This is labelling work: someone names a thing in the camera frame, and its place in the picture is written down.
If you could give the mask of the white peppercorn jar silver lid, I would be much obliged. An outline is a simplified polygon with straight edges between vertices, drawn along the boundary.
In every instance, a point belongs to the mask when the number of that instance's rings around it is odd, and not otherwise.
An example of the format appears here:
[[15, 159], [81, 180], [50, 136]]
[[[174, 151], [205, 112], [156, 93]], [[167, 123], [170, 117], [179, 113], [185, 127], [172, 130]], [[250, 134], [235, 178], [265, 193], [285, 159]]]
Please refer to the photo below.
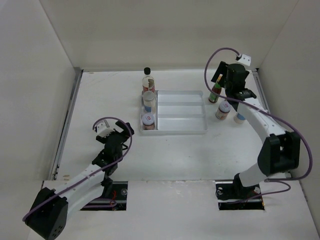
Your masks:
[[154, 92], [148, 90], [142, 94], [142, 100], [144, 105], [144, 110], [147, 113], [155, 113], [156, 111], [156, 95]]

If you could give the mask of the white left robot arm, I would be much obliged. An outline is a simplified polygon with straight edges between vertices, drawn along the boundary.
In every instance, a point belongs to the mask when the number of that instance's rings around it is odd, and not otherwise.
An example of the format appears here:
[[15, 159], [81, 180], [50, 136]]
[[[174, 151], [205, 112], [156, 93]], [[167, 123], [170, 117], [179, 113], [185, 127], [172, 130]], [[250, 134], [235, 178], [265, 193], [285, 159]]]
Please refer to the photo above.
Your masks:
[[91, 164], [68, 182], [49, 189], [42, 188], [22, 221], [45, 240], [55, 240], [67, 220], [80, 210], [113, 209], [117, 206], [116, 191], [110, 176], [129, 152], [134, 135], [130, 123], [113, 118], [117, 129], [111, 129], [109, 117], [97, 120], [92, 129], [103, 149]]

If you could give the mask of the brown sauce jar white lid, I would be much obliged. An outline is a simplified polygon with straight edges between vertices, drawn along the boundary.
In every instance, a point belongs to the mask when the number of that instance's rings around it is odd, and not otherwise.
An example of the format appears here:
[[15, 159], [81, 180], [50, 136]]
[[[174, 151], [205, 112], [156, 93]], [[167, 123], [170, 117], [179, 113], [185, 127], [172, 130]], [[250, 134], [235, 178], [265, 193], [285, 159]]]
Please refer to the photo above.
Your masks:
[[216, 118], [219, 120], [224, 120], [231, 111], [231, 108], [232, 106], [229, 104], [228, 101], [222, 101], [219, 104], [218, 109], [215, 113]]

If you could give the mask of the dark soy sauce bottle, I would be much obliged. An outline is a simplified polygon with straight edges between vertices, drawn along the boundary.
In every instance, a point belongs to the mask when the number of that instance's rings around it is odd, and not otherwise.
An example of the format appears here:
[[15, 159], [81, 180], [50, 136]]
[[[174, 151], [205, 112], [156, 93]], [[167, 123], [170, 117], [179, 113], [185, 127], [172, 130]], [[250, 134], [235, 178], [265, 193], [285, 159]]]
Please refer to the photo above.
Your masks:
[[145, 67], [143, 69], [144, 77], [142, 79], [142, 92], [155, 92], [155, 80], [151, 76], [151, 69], [149, 67]]

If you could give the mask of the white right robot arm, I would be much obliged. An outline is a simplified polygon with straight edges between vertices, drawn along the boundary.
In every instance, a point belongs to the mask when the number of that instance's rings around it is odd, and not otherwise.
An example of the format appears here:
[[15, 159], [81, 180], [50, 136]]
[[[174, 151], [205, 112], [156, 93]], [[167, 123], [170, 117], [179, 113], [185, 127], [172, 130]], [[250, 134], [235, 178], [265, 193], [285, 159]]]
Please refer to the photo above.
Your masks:
[[301, 138], [267, 115], [257, 96], [245, 87], [248, 75], [242, 64], [221, 61], [212, 77], [212, 82], [224, 88], [228, 103], [248, 121], [262, 142], [257, 162], [234, 177], [231, 190], [238, 198], [245, 197], [250, 187], [267, 177], [296, 169], [300, 157]]

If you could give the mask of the red chili sauce bottle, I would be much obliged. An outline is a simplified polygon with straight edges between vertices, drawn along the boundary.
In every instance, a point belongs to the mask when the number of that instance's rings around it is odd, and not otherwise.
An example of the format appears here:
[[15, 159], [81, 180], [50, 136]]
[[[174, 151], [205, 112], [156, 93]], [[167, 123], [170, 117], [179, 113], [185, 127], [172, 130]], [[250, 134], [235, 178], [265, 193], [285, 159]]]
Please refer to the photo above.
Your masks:
[[222, 79], [223, 75], [220, 74], [215, 82], [215, 84], [213, 85], [213, 88], [211, 89], [211, 93], [209, 95], [209, 102], [210, 103], [216, 103], [219, 99], [219, 95], [222, 91], [222, 87], [220, 86], [220, 80]]

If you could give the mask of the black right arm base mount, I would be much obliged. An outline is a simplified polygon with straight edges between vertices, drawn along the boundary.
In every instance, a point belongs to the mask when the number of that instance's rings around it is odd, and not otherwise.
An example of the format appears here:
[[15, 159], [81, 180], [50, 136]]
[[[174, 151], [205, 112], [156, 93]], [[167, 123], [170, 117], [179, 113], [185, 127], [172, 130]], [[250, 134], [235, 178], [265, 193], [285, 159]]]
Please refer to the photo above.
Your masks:
[[235, 190], [232, 180], [216, 181], [215, 195], [220, 211], [264, 210], [264, 201], [261, 196], [260, 185], [254, 185]]

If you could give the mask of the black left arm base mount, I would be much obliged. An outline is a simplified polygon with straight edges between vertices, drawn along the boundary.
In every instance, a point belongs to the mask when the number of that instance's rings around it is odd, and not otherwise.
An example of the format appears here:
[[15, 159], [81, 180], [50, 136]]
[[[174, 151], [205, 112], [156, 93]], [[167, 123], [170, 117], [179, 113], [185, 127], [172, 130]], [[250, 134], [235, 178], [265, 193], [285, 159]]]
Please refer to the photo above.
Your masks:
[[82, 211], [126, 211], [128, 197], [128, 181], [106, 180], [102, 195], [92, 200]]

